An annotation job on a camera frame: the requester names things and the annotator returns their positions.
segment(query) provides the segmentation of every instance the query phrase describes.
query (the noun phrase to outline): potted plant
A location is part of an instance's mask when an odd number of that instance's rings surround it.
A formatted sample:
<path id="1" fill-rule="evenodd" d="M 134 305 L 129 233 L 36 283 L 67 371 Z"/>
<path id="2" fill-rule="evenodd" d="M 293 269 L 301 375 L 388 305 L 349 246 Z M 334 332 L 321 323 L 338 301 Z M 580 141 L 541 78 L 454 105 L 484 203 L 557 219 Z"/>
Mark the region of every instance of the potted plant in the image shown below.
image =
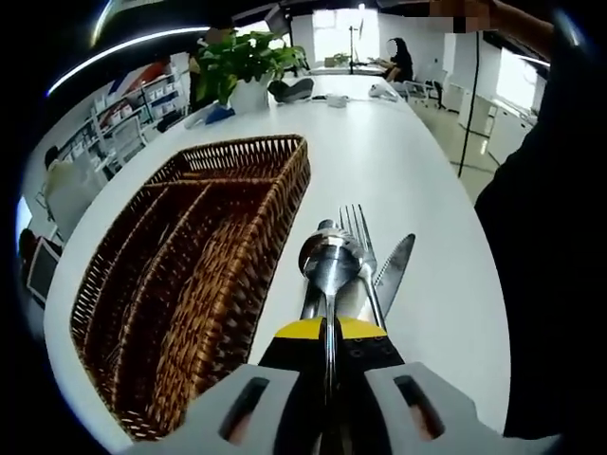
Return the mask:
<path id="1" fill-rule="evenodd" d="M 282 46 L 274 45 L 279 41 Z M 234 112 L 243 114 L 267 108 L 267 84 L 282 79 L 289 68 L 303 67 L 305 53 L 273 33 L 253 31 L 231 34 L 219 44 L 201 48 L 196 60 L 200 66 L 196 97 L 216 97 L 223 105 L 230 101 Z"/>
<path id="2" fill-rule="evenodd" d="M 340 52 L 333 56 L 333 61 L 335 62 L 335 66 L 346 66 L 350 62 L 350 56 Z"/>

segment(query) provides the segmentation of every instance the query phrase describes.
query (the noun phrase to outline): fork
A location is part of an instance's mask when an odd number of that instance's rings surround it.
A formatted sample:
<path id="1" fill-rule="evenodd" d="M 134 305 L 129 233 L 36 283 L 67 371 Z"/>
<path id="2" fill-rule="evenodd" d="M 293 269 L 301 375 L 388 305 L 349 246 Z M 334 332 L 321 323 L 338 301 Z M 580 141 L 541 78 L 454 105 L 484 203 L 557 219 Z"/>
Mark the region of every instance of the fork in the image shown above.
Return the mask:
<path id="1" fill-rule="evenodd" d="M 360 246 L 364 249 L 364 256 L 362 257 L 362 267 L 360 268 L 359 278 L 364 283 L 364 286 L 367 290 L 367 295 L 369 296 L 369 300 L 371 301 L 371 309 L 373 310 L 373 316 L 375 317 L 376 324 L 382 329 L 386 330 L 386 322 L 381 314 L 381 309 L 379 307 L 379 301 L 377 300 L 376 289 L 373 286 L 373 275 L 377 270 L 377 259 L 376 253 L 373 250 L 373 245 L 371 244 L 371 236 L 369 235 L 369 228 L 367 227 L 367 221 L 364 218 L 364 214 L 362 213 L 362 207 L 359 204 L 359 215 L 357 215 L 357 209 L 354 205 L 352 205 L 351 210 L 348 209 L 348 206 L 343 208 L 345 211 L 345 220 L 343 218 L 343 213 L 340 208 L 340 224 L 343 230 L 347 230 L 352 234 L 353 237 L 357 239 Z"/>

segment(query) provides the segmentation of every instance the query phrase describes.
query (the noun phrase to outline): black cable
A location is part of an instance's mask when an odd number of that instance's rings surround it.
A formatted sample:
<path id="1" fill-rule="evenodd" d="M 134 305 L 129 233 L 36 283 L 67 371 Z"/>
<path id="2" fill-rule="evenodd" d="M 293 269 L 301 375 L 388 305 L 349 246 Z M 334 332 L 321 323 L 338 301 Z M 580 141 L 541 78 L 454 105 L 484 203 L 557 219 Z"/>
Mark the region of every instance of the black cable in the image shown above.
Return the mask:
<path id="1" fill-rule="evenodd" d="M 478 83 L 478 68 L 480 66 L 480 31 L 476 32 L 476 69 L 474 70 L 474 85 L 472 86 L 472 99 L 470 101 L 470 112 L 468 114 L 468 125 L 466 126 L 466 135 L 464 136 L 464 149 L 462 150 L 462 159 L 459 162 L 457 178 L 461 178 L 464 169 L 464 160 L 466 159 L 466 149 L 468 147 L 468 136 L 470 134 L 470 125 L 472 124 L 472 114 L 474 113 L 474 98 L 476 97 L 476 83 Z"/>

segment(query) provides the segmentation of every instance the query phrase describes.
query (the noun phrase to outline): desk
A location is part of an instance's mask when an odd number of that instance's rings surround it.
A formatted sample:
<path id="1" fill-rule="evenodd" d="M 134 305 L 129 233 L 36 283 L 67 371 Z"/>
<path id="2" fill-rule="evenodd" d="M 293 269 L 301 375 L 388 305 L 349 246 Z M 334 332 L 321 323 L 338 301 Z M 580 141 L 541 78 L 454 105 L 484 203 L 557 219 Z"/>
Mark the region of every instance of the desk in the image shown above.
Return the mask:
<path id="1" fill-rule="evenodd" d="M 140 186 L 179 150 L 237 137 L 298 134 L 309 143 L 312 177 L 267 294 L 249 362 L 274 334 L 298 319 L 306 282 L 300 248 L 338 207 L 360 203 L 382 264 L 396 242 L 417 236 L 392 311 L 390 338 L 406 361 L 422 361 L 474 402 L 480 419 L 503 431 L 510 385 L 506 309 L 485 234 L 468 196 L 428 129 L 400 100 L 370 100 L 381 78 L 315 78 L 315 94 L 348 94 L 336 109 L 323 102 L 272 104 L 261 113 L 187 130 L 182 120 L 137 154 L 105 186 L 64 248 L 45 311 L 48 356 L 77 418 L 110 452 L 131 440 L 107 411 L 78 358 L 69 330 L 81 277 L 98 243 Z"/>
<path id="2" fill-rule="evenodd" d="M 358 76 L 381 76 L 386 71 L 376 64 L 367 64 L 365 66 L 355 66 L 353 73 Z M 312 76 L 328 76 L 328 75 L 350 75 L 350 66 L 317 66 L 310 69 Z"/>

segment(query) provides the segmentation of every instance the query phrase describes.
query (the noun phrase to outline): spoon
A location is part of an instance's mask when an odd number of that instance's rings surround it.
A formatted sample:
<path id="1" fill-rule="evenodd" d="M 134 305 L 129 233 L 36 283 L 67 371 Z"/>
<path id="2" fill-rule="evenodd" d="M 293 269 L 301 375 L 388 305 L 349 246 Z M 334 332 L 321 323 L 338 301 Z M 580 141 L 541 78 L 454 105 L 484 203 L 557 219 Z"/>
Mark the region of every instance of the spoon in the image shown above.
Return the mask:
<path id="1" fill-rule="evenodd" d="M 325 296 L 326 302 L 326 371 L 325 393 L 330 400 L 336 385 L 335 298 L 340 289 L 359 275 L 364 250 L 349 233 L 328 227 L 317 230 L 302 246 L 299 267 Z"/>

